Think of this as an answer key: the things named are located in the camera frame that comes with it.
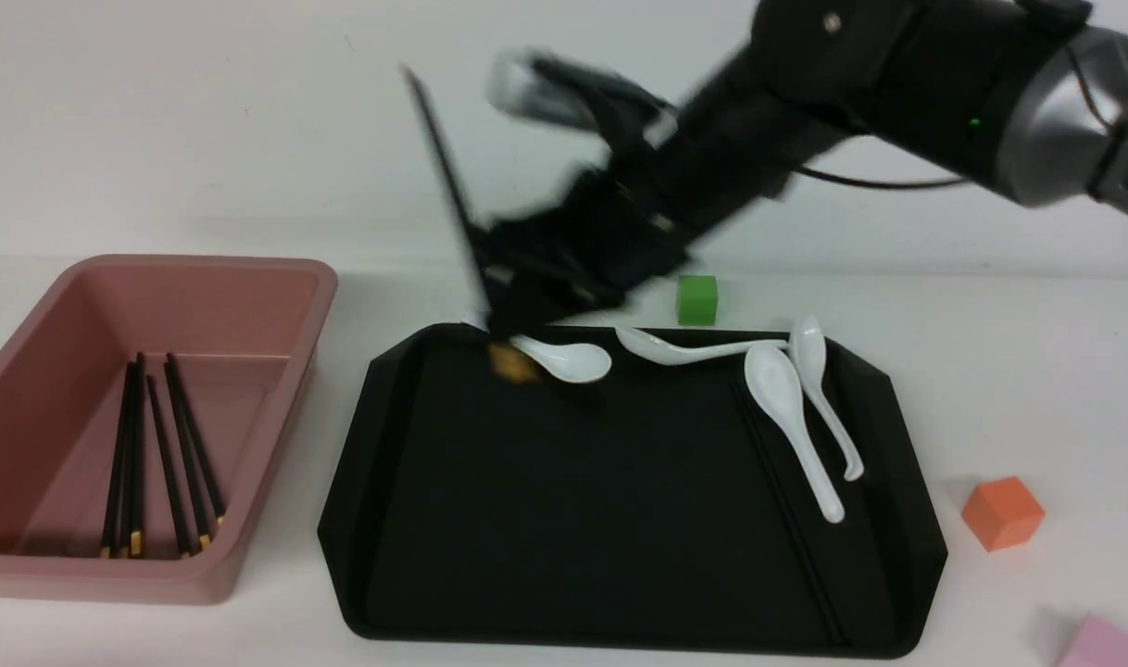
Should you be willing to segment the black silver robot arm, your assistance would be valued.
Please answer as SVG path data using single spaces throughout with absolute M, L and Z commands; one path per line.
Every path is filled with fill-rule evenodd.
M 1089 1 L 763 1 L 679 105 L 543 51 L 497 60 L 510 117 L 601 138 L 552 207 L 468 232 L 499 337 L 593 311 L 809 163 L 871 137 L 1017 207 L 1078 195 L 1128 216 L 1128 35 Z

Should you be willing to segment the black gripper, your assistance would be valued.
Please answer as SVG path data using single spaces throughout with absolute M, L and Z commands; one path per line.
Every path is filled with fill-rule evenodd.
M 638 284 L 682 266 L 694 216 L 661 187 L 664 148 L 680 130 L 675 105 L 619 73 L 539 49 L 501 52 L 486 98 L 511 119 L 589 132 L 608 149 L 546 207 L 472 221 L 492 336 L 619 308 Z

